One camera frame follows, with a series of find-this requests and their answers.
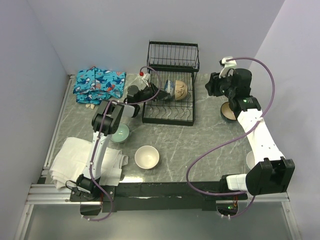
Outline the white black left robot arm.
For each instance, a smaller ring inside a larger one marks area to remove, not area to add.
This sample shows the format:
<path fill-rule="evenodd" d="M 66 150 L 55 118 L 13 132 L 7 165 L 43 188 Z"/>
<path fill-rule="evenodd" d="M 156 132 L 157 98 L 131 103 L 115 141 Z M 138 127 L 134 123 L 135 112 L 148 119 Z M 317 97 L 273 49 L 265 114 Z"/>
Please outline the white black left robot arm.
<path fill-rule="evenodd" d="M 91 121 L 93 140 L 89 157 L 75 182 L 77 191 L 82 193 L 88 201 L 94 201 L 100 195 L 98 183 L 101 178 L 104 155 L 112 135 L 120 126 L 121 118 L 136 117 L 142 103 L 166 100 L 173 96 L 173 86 L 169 85 L 161 90 L 153 83 L 149 83 L 141 90 L 136 85 L 129 86 L 123 103 L 111 100 L 101 102 Z"/>

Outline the black wire dish rack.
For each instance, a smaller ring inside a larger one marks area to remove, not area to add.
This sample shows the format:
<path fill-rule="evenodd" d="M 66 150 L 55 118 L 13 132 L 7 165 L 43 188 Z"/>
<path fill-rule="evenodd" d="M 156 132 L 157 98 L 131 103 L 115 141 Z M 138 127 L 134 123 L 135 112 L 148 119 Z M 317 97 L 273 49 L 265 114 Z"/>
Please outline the black wire dish rack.
<path fill-rule="evenodd" d="M 200 69 L 196 43 L 149 41 L 147 66 L 153 71 L 149 82 L 160 93 L 155 100 L 143 104 L 142 122 L 177 126 L 193 126 L 196 119 L 195 81 Z"/>

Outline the blue white patterned bowl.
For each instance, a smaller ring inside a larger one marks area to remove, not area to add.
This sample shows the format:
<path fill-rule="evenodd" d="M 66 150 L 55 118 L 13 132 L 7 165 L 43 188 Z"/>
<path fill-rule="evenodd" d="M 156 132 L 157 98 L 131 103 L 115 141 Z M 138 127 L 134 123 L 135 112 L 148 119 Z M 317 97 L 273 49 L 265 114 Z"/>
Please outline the blue white patterned bowl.
<path fill-rule="evenodd" d="M 172 100 L 175 101 L 175 90 L 176 90 L 176 83 L 170 79 L 167 79 L 164 86 L 164 91 L 170 93 L 172 95 Z"/>

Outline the cream bowl with brown outside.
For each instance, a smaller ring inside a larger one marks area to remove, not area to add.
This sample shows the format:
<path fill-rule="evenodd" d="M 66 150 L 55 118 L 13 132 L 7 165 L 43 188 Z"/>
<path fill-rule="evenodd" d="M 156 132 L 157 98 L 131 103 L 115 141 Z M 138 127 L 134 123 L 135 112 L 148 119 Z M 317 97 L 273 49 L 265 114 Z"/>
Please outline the cream bowl with brown outside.
<path fill-rule="evenodd" d="M 183 100 L 188 94 L 187 84 L 181 80 L 175 81 L 174 99 L 176 101 Z"/>

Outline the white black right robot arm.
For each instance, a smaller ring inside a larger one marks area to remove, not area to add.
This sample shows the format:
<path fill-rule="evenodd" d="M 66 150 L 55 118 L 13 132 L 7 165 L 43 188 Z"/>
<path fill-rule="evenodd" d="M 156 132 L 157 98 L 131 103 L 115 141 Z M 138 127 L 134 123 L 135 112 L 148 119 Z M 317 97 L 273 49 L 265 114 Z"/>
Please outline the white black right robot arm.
<path fill-rule="evenodd" d="M 237 68 L 220 76 L 213 72 L 205 88 L 209 96 L 225 96 L 222 108 L 230 110 L 247 133 L 253 155 L 253 166 L 247 174 L 230 174 L 221 178 L 220 196 L 231 199 L 237 191 L 250 195 L 266 195 L 287 191 L 295 170 L 292 159 L 285 158 L 276 146 L 263 119 L 263 111 L 251 92 L 252 73 Z"/>

